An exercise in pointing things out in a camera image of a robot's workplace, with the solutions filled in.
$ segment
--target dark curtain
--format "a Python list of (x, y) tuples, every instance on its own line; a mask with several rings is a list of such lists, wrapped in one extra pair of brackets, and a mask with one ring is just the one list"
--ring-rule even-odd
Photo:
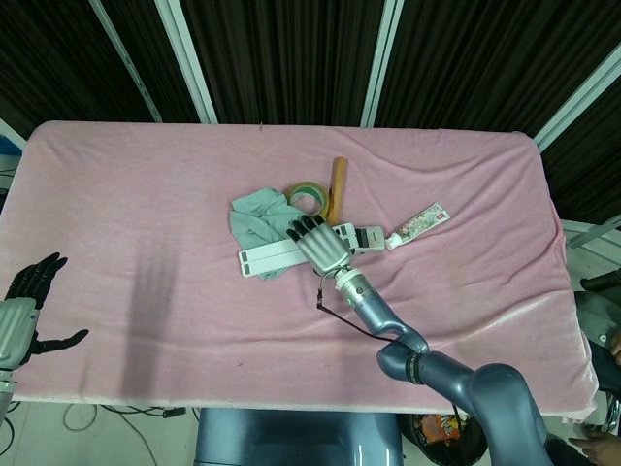
[(621, 214), (621, 78), (542, 157), (561, 218), (604, 223)]
[(0, 116), (24, 138), (50, 119), (152, 121), (85, 0), (0, 2)]
[(103, 0), (123, 45), (166, 123), (198, 123), (154, 1)]
[(376, 126), (535, 136), (620, 42), (617, 0), (408, 0)]
[(359, 125), (383, 0), (184, 0), (224, 123)]

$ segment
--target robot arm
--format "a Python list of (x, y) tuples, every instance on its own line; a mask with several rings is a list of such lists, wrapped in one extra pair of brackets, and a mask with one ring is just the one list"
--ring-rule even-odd
[(392, 379), (425, 384), (476, 418), (495, 466), (552, 466), (544, 449), (546, 429), (522, 375), (505, 364), (475, 371), (449, 356), (430, 351), (425, 339), (390, 309), (364, 275), (350, 267), (351, 253), (321, 217), (303, 216), (287, 232), (322, 277), (336, 289), (374, 335), (395, 341), (377, 353)]
[(70, 348), (88, 334), (84, 329), (66, 340), (38, 339), (37, 321), (51, 281), (67, 262), (59, 257), (59, 253), (52, 254), (20, 271), (0, 302), (0, 424), (16, 388), (13, 371), (27, 363), (32, 354)]

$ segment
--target pink towel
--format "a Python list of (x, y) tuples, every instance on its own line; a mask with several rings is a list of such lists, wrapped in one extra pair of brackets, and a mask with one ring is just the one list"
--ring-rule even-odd
[[(384, 376), (382, 346), (315, 309), (308, 264), (244, 279), (233, 199), (329, 185), (349, 158), (343, 220), (390, 233), (434, 202), (451, 220), (356, 257), (394, 311), (476, 368), (519, 369), (545, 414), (585, 418), (597, 381), (578, 328), (564, 236), (539, 153), (521, 134), (318, 126), (52, 122), (0, 216), (0, 287), (54, 251), (69, 263), (42, 339), (77, 347), (16, 373), (20, 399), (177, 406), (446, 412)], [(357, 321), (336, 291), (324, 304)]]

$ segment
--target tape roll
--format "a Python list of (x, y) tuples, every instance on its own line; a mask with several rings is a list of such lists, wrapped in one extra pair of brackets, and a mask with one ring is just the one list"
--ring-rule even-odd
[(322, 216), (324, 219), (328, 216), (330, 201), (328, 200), (328, 192), (321, 184), (313, 182), (295, 183), (285, 191), (284, 195), (290, 206), (295, 206), (304, 197), (312, 197), (321, 208), (317, 212), (307, 212), (307, 214), (310, 216)]

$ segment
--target white pole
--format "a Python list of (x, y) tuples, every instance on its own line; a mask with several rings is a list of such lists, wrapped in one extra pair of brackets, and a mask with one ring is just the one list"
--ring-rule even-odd
[(0, 136), (4, 136), (21, 150), (26, 147), (26, 140), (19, 136), (19, 134), (9, 126), (9, 123), (2, 118), (0, 118)]
[(535, 143), (537, 143), (539, 151), (543, 152), (547, 149), (619, 76), (621, 76), (621, 44), (612, 51), (535, 136)]
[(404, 0), (385, 0), (384, 10), (381, 14), (381, 23), (377, 33), (376, 54), (371, 66), (369, 75), (369, 85), (367, 86), (367, 97), (362, 110), (360, 126), (372, 128), (376, 123), (377, 106), (379, 97), (384, 86), (386, 68), (392, 51), (392, 44), (395, 41), (401, 10), (404, 7)]
[(198, 118), (202, 123), (217, 123), (212, 97), (203, 76), (201, 63), (192, 36), (185, 22), (180, 0), (155, 0), (168, 40), (175, 52), (175, 57), (185, 79), (185, 84), (192, 97)]
[(123, 45), (123, 42), (120, 40), (120, 36), (116, 32), (116, 28), (114, 28), (113, 22), (108, 16), (106, 9), (102, 5), (101, 0), (88, 0), (88, 2), (90, 3), (91, 8), (95, 12), (95, 15), (97, 15), (97, 17), (99, 18), (99, 22), (101, 22), (101, 25), (104, 26), (106, 34), (108, 34), (110, 41), (113, 43), (113, 46), (116, 49), (116, 53), (118, 53), (118, 56), (120, 56), (120, 59), (125, 65), (125, 68), (127, 68), (127, 71), (132, 77), (132, 80), (134, 80), (134, 84), (140, 91), (143, 99), (145, 99), (145, 103), (147, 104), (148, 110), (150, 111), (153, 120), (161, 123), (162, 115), (159, 114), (157, 107), (155, 107), (155, 103), (153, 102), (153, 99), (151, 99), (145, 83), (143, 83), (143, 80), (138, 74), (138, 70), (136, 69), (136, 66), (134, 65), (131, 57), (129, 56), (127, 49)]

